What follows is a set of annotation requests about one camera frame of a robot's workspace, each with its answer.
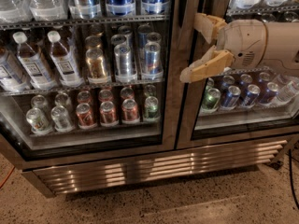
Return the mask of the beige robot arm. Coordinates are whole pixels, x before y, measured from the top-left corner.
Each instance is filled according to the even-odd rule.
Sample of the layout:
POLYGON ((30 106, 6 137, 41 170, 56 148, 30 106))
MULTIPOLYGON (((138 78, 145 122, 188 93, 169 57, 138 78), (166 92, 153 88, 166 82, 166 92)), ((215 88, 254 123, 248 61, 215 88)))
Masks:
POLYGON ((299 75, 299 24, 235 20, 197 13, 193 27, 211 48, 180 74, 193 83, 222 73, 225 68, 254 69, 267 66, 291 77, 299 75))

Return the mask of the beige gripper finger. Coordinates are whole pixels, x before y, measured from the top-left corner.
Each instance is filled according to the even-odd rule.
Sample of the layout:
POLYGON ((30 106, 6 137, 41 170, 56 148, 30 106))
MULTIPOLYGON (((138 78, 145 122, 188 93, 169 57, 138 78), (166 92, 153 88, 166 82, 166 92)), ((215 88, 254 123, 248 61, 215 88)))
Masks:
POLYGON ((225 19, 205 13, 196 13, 193 28, 199 32, 205 41, 210 44, 217 39, 219 30, 226 26, 225 19))
POLYGON ((212 46, 204 56, 181 71, 179 80, 182 83, 193 83, 214 77, 232 65, 234 55, 227 49, 217 50, 212 46))

